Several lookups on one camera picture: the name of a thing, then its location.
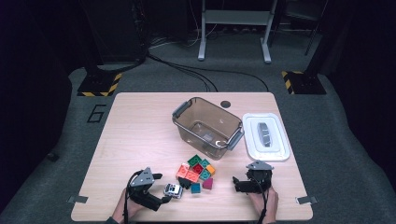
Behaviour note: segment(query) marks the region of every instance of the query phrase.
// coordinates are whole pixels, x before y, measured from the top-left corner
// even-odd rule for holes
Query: dark gray floor
[[[208,69],[238,71],[260,77],[277,100],[308,195],[317,196],[308,223],[396,223],[396,199],[383,171],[368,157],[347,127],[344,109],[332,84],[319,75],[326,95],[289,95],[281,71],[304,71],[318,44],[304,56],[308,38],[280,33],[264,64],[260,35],[219,36],[207,42],[206,59],[197,61],[199,44],[169,44],[150,53],[172,62]],[[107,65],[105,68],[119,67]],[[219,91],[266,91],[257,79],[241,74],[204,72]],[[78,195],[115,95],[122,91],[205,91],[202,81],[147,59],[123,73],[113,96],[81,97],[85,77],[70,75],[73,96],[62,137],[53,151],[56,162],[43,160],[0,216],[0,223],[73,223],[69,196]],[[87,123],[95,105],[104,117]]]

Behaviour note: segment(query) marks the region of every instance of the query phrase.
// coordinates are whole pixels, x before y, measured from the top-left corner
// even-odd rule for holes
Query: small metal tag
[[[69,200],[67,200],[68,203],[86,203],[88,200],[88,197],[84,196],[70,196]]]
[[[312,196],[312,197],[306,196],[306,197],[302,197],[302,198],[296,198],[296,202],[298,204],[303,204],[303,203],[313,204],[313,203],[318,203],[319,200],[315,196]]]

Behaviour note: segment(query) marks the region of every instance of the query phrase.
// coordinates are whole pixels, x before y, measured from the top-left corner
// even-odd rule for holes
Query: container lid
[[[243,117],[248,155],[258,161],[285,161],[290,146],[279,117],[272,113],[245,114]]]

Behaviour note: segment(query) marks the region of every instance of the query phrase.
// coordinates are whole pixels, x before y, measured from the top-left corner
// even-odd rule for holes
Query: cable
[[[158,44],[158,45],[156,45],[156,46],[150,47],[149,49],[156,49],[156,48],[161,47],[161,46],[164,46],[164,45],[168,45],[168,44],[178,44],[178,43],[180,43],[180,41],[165,42],[165,43]]]
[[[154,56],[154,55],[152,55],[150,53],[148,54],[148,58],[150,58],[150,59],[152,59],[152,60],[154,60],[156,62],[164,63],[164,64],[166,64],[166,65],[168,65],[170,67],[173,67],[173,68],[177,69],[178,71],[181,71],[181,72],[185,73],[186,75],[189,75],[189,76],[196,77],[196,78],[200,79],[201,81],[204,82],[205,87],[206,87],[206,91],[210,91],[210,87],[207,85],[206,81],[208,81],[215,88],[215,91],[219,91],[218,88],[216,87],[216,85],[209,78],[205,77],[204,75],[202,75],[200,73],[194,72],[194,71],[192,71],[192,70],[190,70],[190,69],[188,69],[186,67],[183,67],[183,66],[181,66],[179,64],[169,63],[167,61],[164,61],[164,60],[162,60],[162,59],[158,58],[157,56]]]
[[[193,67],[193,66],[187,66],[187,65],[182,65],[182,64],[176,64],[176,63],[169,63],[172,64],[174,66],[179,66],[179,67],[184,67],[184,68],[190,68],[190,69],[197,69],[197,70],[202,70],[202,71],[208,71],[208,72],[221,72],[221,73],[233,73],[233,74],[241,74],[244,76],[248,76],[248,77],[255,77],[257,78],[266,88],[266,91],[269,92],[269,88],[267,86],[267,84],[259,77],[256,77],[254,75],[248,74],[248,73],[243,73],[243,72],[235,72],[235,71],[226,71],[226,70],[217,70],[217,69],[207,69],[207,68],[199,68],[199,67]]]
[[[154,37],[151,40],[150,45],[151,46],[161,45],[163,43],[166,43],[167,39],[168,39],[168,37]]]
[[[129,193],[128,192],[128,188],[129,188],[130,183],[131,183],[132,179],[134,178],[134,176],[139,175],[141,173],[142,173],[142,171],[135,172],[131,176],[131,178],[129,178],[128,184],[126,185],[126,189],[125,189],[125,203],[124,203],[124,212],[123,212],[124,223],[128,223],[128,199],[129,199],[129,197],[128,197],[128,193]]]
[[[222,4],[221,4],[221,10],[223,10],[223,9],[224,9],[224,0],[222,1]],[[205,37],[208,37],[216,29],[217,26],[218,25],[215,24],[215,26],[213,26],[212,30]]]
[[[257,224],[262,224],[262,221],[265,218],[265,213],[267,212],[267,202],[268,202],[268,190],[267,190],[267,197],[265,197],[265,192],[262,190],[262,185],[257,181],[256,178],[252,177],[254,181],[256,181],[257,185],[259,185],[260,192],[262,193],[262,198],[264,199],[264,208],[262,209],[262,213],[260,214],[260,218],[257,221]]]
[[[191,47],[192,45],[194,45],[200,39],[199,38],[198,22],[197,22],[197,19],[195,18],[194,11],[192,10],[191,0],[189,1],[189,3],[190,3],[191,14],[192,14],[192,17],[194,18],[194,22],[195,22],[195,27],[196,27],[196,31],[197,31],[197,37],[195,38],[195,40],[194,40],[194,42],[192,44],[187,45],[186,47]]]

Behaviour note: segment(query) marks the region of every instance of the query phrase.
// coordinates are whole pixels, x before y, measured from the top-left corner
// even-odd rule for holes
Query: robotic arm
[[[127,190],[125,191],[124,223],[128,223],[128,198],[154,211],[157,211],[161,204],[171,201],[171,196],[165,196],[159,199],[149,193],[149,188],[154,184],[154,181],[156,179],[161,179],[161,177],[163,177],[162,174],[153,174],[149,167],[132,175],[128,181]]]
[[[255,161],[247,165],[247,179],[248,181],[239,181],[235,176],[233,176],[233,183],[235,185],[235,190],[237,192],[245,193],[260,193],[262,194],[262,199],[264,200],[264,208],[260,215],[257,223],[262,223],[265,213],[267,211],[267,197],[265,197],[265,191],[271,188],[271,178],[273,166],[263,162]]]

